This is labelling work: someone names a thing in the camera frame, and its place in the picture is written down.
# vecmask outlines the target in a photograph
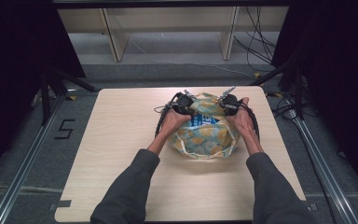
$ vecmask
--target light wood surface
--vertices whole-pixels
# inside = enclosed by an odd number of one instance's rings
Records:
[[[99,93],[61,197],[62,201],[71,200],[71,206],[57,208],[57,221],[90,220],[115,178],[140,148],[152,142],[159,119],[153,109],[184,89],[220,96],[228,87],[110,89]],[[250,97],[262,147],[298,197],[305,200],[262,89],[237,87],[232,93],[238,98]],[[242,140],[228,158],[206,161],[182,156],[166,145],[151,181],[146,221],[252,219],[254,181],[245,164],[247,158]]]
[[[59,9],[62,23],[68,33],[105,33],[101,9]]]

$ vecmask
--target gray sleeve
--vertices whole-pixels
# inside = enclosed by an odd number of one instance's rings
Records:
[[[136,154],[131,165],[117,177],[91,215],[92,224],[144,223],[150,180],[159,157],[147,149]]]
[[[254,224],[317,223],[266,153],[246,161],[255,181]]]

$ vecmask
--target wire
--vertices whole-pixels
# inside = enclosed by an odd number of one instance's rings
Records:
[[[155,133],[155,137],[157,137],[157,135],[159,134],[159,129],[161,128],[161,125],[162,125],[162,121],[165,119],[165,116],[167,115],[168,113],[168,110],[172,108],[172,103],[173,103],[173,100],[178,97],[179,95],[181,94],[181,92],[177,92],[173,98],[164,106],[160,106],[160,107],[164,107],[161,112],[161,116],[159,117],[159,121],[158,121],[158,124],[157,124],[157,128],[156,128],[156,133]]]
[[[257,119],[255,117],[255,113],[253,112],[253,110],[251,108],[249,108],[248,105],[246,105],[245,103],[242,102],[242,100],[240,100],[239,102],[236,103],[229,103],[229,104],[224,104],[224,106],[227,105],[233,105],[236,106],[237,109],[241,106],[242,108],[244,108],[246,110],[246,112],[248,113],[249,117],[252,120],[253,126],[254,126],[254,130],[255,130],[255,134],[257,135],[258,141],[260,141],[260,131],[258,128],[258,123],[257,123]]]
[[[161,106],[157,106],[157,107],[155,107],[153,110],[156,112],[156,113],[162,113],[162,111],[164,110],[164,106],[165,105],[161,105]]]
[[[253,40],[255,39],[255,31],[254,31],[254,34],[252,35],[252,39],[251,39],[251,41],[249,42],[249,46],[248,46],[248,49],[250,49],[251,48],[251,46],[252,46],[252,42],[253,42]],[[269,57],[267,57],[267,63],[268,64],[271,64],[271,60],[269,59]],[[249,62],[249,51],[248,52],[246,52],[246,61],[247,61],[247,63],[250,65],[250,62]]]
[[[263,48],[264,48],[264,50],[265,50],[265,52],[267,54],[267,57],[269,58],[269,54],[272,57],[272,53],[269,50],[268,45],[266,44],[266,42],[269,42],[269,41],[267,41],[267,39],[262,35],[262,32],[261,32],[261,22],[260,22],[261,7],[257,7],[257,22],[256,23],[255,23],[254,18],[251,15],[248,7],[246,7],[246,11],[248,12],[249,18],[251,19],[252,24],[253,24],[253,26],[255,28],[254,34],[252,35],[252,40],[255,39],[255,34],[258,34],[260,36],[261,40],[262,40]]]
[[[134,41],[131,41],[132,44],[138,49],[140,50],[143,54],[147,54],[146,51],[144,51],[143,49],[141,49]],[[229,70],[229,69],[226,69],[226,68],[222,68],[222,67],[219,67],[217,65],[214,65],[214,64],[204,64],[204,63],[170,63],[170,62],[157,62],[157,61],[154,61],[154,60],[150,60],[148,59],[149,61],[153,62],[153,63],[162,63],[162,64],[193,64],[193,65],[198,65],[198,66],[206,66],[206,67],[214,67],[214,68],[217,68],[217,69],[220,69],[220,70],[223,70],[223,71],[226,71],[226,72],[230,72],[230,73],[237,73],[237,74],[242,74],[242,75],[245,75],[247,77],[250,77],[251,79],[257,79],[255,78],[254,76],[251,76],[247,73],[244,73],[244,72],[240,72],[240,71],[234,71],[234,70]]]
[[[283,98],[280,100],[280,102],[277,103],[276,109],[271,109],[272,113],[275,114],[274,115],[275,118],[278,116],[281,116],[285,120],[293,120],[297,117],[297,115],[295,115],[293,118],[289,118],[289,117],[285,116],[286,112],[295,109],[295,105],[289,104],[289,105],[284,105],[284,106],[280,107],[280,104],[282,101],[284,101],[284,100],[290,101],[290,100],[288,100],[290,95],[291,95],[291,93],[285,93],[283,95]]]
[[[263,40],[262,39],[259,39],[259,38],[256,38],[256,37],[254,37],[254,39],[255,40],[257,40],[258,42],[261,42],[261,43],[263,43]],[[270,45],[271,47],[273,47],[273,48],[276,48],[276,45],[274,44],[274,43],[272,43],[272,42],[269,42],[267,39],[264,39],[264,43],[266,43],[267,45]]]
[[[254,49],[250,49],[248,46],[246,46],[242,42],[240,42],[240,40],[236,36],[234,36],[234,39],[241,45],[241,47],[243,47],[244,49],[246,49],[246,50],[250,51],[251,53],[253,53],[254,56],[256,56],[257,58],[263,60],[265,63],[270,63],[268,61],[268,59],[269,59],[268,57],[266,57],[263,54],[255,51]]]
[[[288,102],[290,103],[290,105],[293,106],[293,109],[296,109],[296,104],[295,104],[295,102],[293,102],[292,99],[291,99],[291,96],[292,96],[292,95],[294,95],[294,94],[293,94],[293,93],[290,93],[290,94],[285,95],[283,98],[284,98],[286,101],[288,101]],[[303,113],[303,114],[305,114],[305,115],[308,115],[308,116],[310,116],[310,117],[314,117],[314,118],[319,117],[319,115],[318,115],[317,112],[315,112],[316,114],[312,115],[312,114],[307,113],[307,112],[304,110],[304,108],[307,108],[307,107],[310,107],[310,106],[313,106],[313,104],[310,103],[308,100],[306,101],[306,103],[302,103],[302,104],[301,104],[301,108],[302,108],[301,113]]]

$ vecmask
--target crumpled bag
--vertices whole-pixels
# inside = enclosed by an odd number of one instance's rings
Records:
[[[197,95],[190,107],[196,114],[169,137],[169,145],[197,160],[228,157],[238,146],[240,134],[226,121],[217,99],[206,92]]]

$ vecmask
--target tripod leg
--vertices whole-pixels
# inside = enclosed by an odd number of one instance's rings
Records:
[[[48,82],[46,77],[46,72],[43,72],[40,77],[40,91],[42,93],[42,106],[43,106],[43,121],[42,125],[48,121],[50,117],[50,101],[48,97]]]
[[[83,88],[83,89],[85,89],[87,91],[100,91],[101,90],[101,89],[95,88],[95,87],[87,84],[84,81],[81,81],[81,80],[77,79],[76,77],[68,75],[68,74],[64,73],[63,71],[61,71],[61,70],[51,69],[51,72],[53,74],[56,74],[59,77],[63,77],[65,79],[68,79],[69,81],[75,83],[77,86],[79,86],[79,87],[81,87],[81,88]]]
[[[261,84],[265,83],[266,81],[268,81],[268,80],[272,79],[273,77],[276,77],[277,75],[282,73],[284,70],[286,70],[287,66],[288,66],[288,63],[283,63],[281,66],[277,67],[272,72],[266,74],[265,76],[263,76],[262,78],[260,78],[256,81],[252,82],[251,86],[260,86]]]
[[[68,92],[60,77],[49,76],[48,84],[57,96],[64,96]]]
[[[297,116],[303,120],[304,116],[302,114],[302,73],[301,69],[298,67],[296,71],[296,98],[295,98],[295,109]]]

